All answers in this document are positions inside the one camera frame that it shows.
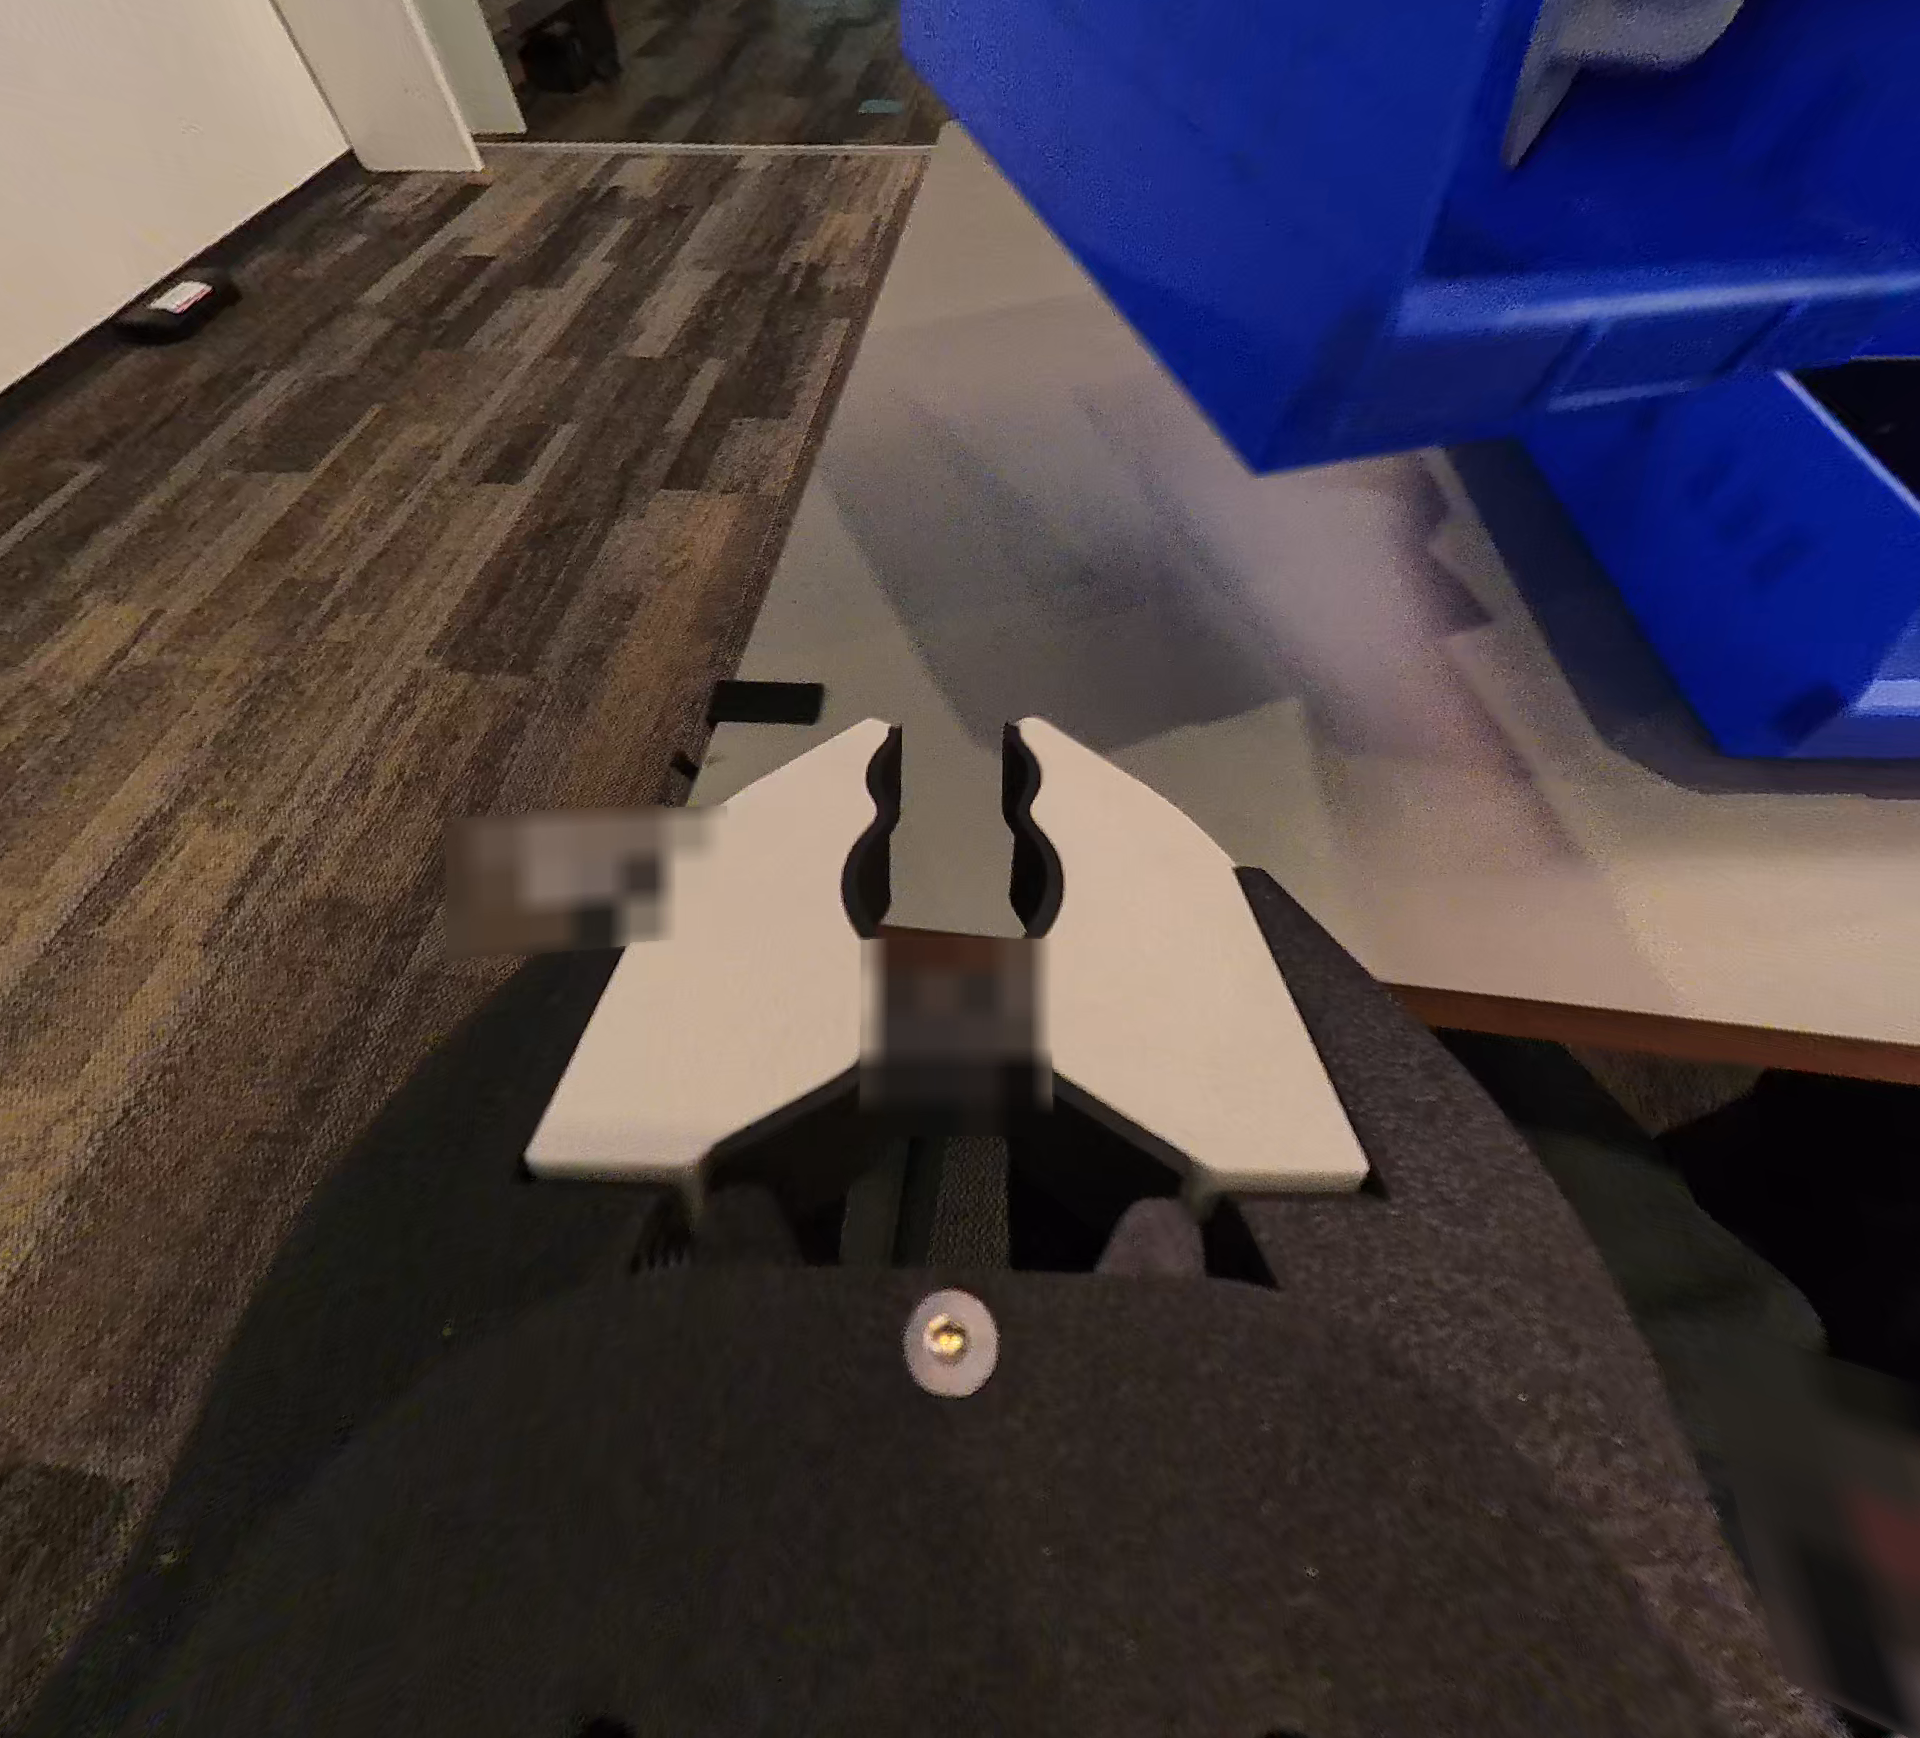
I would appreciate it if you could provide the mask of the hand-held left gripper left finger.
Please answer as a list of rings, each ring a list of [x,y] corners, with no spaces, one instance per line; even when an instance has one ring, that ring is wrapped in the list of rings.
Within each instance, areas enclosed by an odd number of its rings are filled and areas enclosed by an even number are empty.
[[[694,1188],[856,1069],[894,904],[904,730],[867,718],[698,815],[524,1151],[539,1179]]]

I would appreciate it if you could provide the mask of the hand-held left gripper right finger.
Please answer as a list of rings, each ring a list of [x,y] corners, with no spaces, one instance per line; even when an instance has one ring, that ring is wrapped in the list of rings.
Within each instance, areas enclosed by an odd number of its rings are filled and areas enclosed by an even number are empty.
[[[1188,1195],[1354,1195],[1372,1163],[1232,856],[1044,718],[1001,732],[1009,903],[1056,1087]]]

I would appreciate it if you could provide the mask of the blue plastic bin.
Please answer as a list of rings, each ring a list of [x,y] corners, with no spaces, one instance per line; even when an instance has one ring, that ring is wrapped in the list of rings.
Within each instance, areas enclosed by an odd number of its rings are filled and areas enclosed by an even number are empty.
[[[1605,742],[1692,790],[1916,799],[1916,359],[1449,459]]]
[[[1916,355],[1916,0],[1750,0],[1502,162],[1544,0],[901,0],[1250,469]]]

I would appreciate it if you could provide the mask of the person's dark trousers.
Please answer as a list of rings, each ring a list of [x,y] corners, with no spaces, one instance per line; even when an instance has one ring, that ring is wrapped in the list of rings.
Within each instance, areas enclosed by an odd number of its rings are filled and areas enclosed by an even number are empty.
[[[1656,1133],[1567,1046],[1439,1038],[1620,1286],[1788,1676],[1916,1734],[1916,1092],[1767,1071]]]

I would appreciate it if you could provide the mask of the black floor box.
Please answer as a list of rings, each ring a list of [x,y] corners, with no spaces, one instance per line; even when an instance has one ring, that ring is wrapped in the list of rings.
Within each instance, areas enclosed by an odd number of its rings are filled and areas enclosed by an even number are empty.
[[[191,262],[117,311],[109,330],[133,344],[178,344],[197,336],[240,301],[243,293],[231,269],[218,262]]]

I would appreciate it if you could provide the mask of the black table bracket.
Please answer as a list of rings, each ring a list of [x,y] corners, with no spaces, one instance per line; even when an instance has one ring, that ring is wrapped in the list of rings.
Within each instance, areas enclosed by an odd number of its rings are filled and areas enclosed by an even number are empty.
[[[725,724],[811,728],[827,704],[827,686],[819,680],[718,680],[707,697],[704,730]]]

